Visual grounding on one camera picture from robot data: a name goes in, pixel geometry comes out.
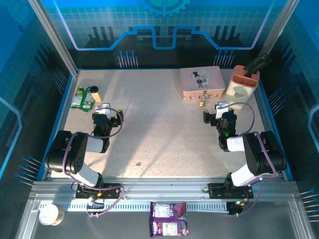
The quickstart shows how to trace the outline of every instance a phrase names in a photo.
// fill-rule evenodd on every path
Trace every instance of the speckled tabletop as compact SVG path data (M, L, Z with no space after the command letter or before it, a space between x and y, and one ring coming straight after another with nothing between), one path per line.
M222 70L226 86L231 73ZM98 86L103 102L124 112L123 129L110 139L108 151L85 154L85 163L103 176L219 177L246 163L244 152L221 150L216 128L203 123L203 110L214 113L214 105L222 98L208 99L204 108L198 99L182 100L177 69L82 70L77 85ZM256 114L253 131L261 132L264 127L255 97L248 103ZM65 130L92 132L93 112L70 109ZM252 121L250 109L244 107L235 114L237 132L246 131Z

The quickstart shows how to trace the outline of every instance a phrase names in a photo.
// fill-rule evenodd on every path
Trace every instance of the pink tin box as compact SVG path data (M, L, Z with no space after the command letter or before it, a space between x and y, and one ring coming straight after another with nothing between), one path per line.
M180 69L184 100L200 98L203 91L209 97L221 97L225 84L219 66L191 67Z

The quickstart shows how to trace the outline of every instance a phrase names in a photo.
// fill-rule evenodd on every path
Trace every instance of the green snack package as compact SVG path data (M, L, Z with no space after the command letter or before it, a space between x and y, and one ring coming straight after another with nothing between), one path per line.
M87 87L82 97L81 109L85 112L89 112L93 108L94 102L95 101L91 93L91 87Z
M74 108L74 109L81 108L81 103L82 103L83 94L85 92L85 88L86 88L85 86L78 86L76 88L76 92L72 100L71 108Z

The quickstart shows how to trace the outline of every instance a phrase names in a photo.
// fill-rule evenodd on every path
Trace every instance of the purple snack bag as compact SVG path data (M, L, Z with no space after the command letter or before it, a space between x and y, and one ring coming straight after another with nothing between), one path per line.
M151 203L150 234L188 236L186 203Z

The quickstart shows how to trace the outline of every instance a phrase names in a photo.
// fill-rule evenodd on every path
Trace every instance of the black bracket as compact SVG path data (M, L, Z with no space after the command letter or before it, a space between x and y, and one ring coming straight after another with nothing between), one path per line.
M121 184L119 183L104 183L101 188L109 188L109 187L116 187L120 186ZM89 197L94 197L94 198L99 198L99 199L118 199L120 196L121 189L116 188L108 191L97 191L97 190L92 190L85 188L81 185L78 185L78 188L76 190L76 195L75 198L80 198L80 199L88 199Z
M254 198L251 187L236 187L228 192L224 183L210 183L208 184L208 193L210 199L237 199L242 200L249 196L249 199Z

